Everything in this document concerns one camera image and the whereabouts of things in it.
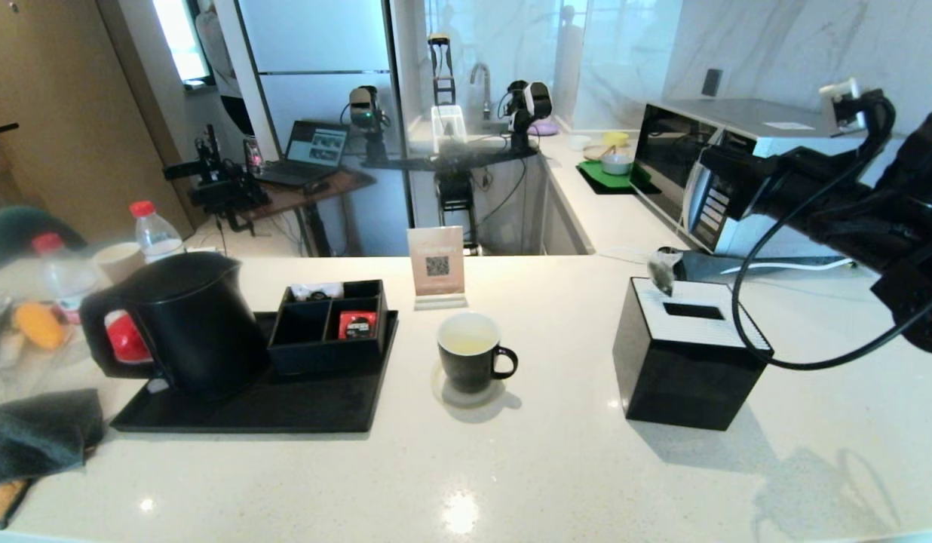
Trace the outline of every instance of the black mug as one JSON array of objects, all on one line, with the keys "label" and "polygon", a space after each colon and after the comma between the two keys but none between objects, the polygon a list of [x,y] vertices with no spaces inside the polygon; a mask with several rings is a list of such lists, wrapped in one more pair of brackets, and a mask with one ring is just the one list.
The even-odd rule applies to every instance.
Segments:
[{"label": "black mug", "polygon": [[[456,391],[467,394],[484,391],[493,379],[506,379],[517,373],[519,358],[500,346],[500,329],[493,319],[479,313],[459,313],[439,326],[439,357],[446,379]],[[498,355],[514,362],[510,371],[496,371]]]}]

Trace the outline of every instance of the plastic water bottle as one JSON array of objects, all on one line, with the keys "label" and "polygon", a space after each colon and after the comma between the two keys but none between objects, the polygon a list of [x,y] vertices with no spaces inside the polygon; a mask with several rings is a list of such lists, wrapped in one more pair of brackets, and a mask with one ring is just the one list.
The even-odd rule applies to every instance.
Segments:
[{"label": "plastic water bottle", "polygon": [[155,204],[147,200],[132,203],[131,214],[138,219],[136,234],[141,252],[145,254],[145,262],[150,264],[184,252],[181,234],[155,212]]},{"label": "plastic water bottle", "polygon": [[54,233],[41,234],[32,245],[43,260],[43,276],[71,324],[80,324],[78,309],[85,296],[97,291],[97,272],[87,261],[77,257]]}]

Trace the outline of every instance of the wooden desk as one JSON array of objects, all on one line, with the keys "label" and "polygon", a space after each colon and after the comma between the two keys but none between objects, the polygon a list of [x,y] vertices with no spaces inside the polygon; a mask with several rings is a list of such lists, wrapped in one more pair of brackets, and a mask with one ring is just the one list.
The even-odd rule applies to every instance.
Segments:
[{"label": "wooden desk", "polygon": [[264,206],[256,207],[253,210],[239,213],[242,219],[253,221],[266,219],[266,217],[276,216],[292,210],[295,213],[295,220],[298,221],[298,228],[301,234],[301,240],[306,244],[308,256],[332,256],[332,248],[329,247],[329,238],[325,233],[325,225],[322,223],[322,217],[318,213],[318,207],[315,204],[342,196],[353,190],[365,189],[376,182],[372,176],[366,173],[357,172],[348,168],[339,168],[330,176],[325,176],[319,183],[326,183],[326,188],[318,192],[307,192],[304,188],[291,188],[291,186],[273,185],[259,180],[262,188],[272,199],[271,203]]}]

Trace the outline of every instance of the black electric kettle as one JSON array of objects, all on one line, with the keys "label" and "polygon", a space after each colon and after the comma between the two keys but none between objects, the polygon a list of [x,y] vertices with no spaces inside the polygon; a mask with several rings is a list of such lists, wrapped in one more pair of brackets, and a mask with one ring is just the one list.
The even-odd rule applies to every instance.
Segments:
[{"label": "black electric kettle", "polygon": [[[251,384],[267,367],[268,351],[238,291],[239,265],[212,252],[174,255],[88,296],[81,302],[81,323],[97,365],[109,377],[161,377],[205,401]],[[154,364],[124,364],[115,357],[104,317],[118,309],[131,316]]]}]

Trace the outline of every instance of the microwave oven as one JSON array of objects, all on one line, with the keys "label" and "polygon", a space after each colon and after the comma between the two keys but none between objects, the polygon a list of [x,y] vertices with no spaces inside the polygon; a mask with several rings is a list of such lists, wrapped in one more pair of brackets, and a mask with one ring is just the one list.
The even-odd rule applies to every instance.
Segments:
[{"label": "microwave oven", "polygon": [[[653,185],[638,192],[656,213],[675,226],[691,244],[710,253],[745,257],[775,221],[770,217],[728,216],[729,190],[700,164],[701,150],[718,145],[765,158],[796,147],[837,155],[858,147],[865,134],[835,136],[817,113],[764,100],[673,100],[649,103],[637,142],[631,176],[636,183]],[[881,154],[866,169],[861,181],[874,186],[900,147],[891,137]],[[760,251],[762,258],[837,255],[830,247],[783,228]]]}]

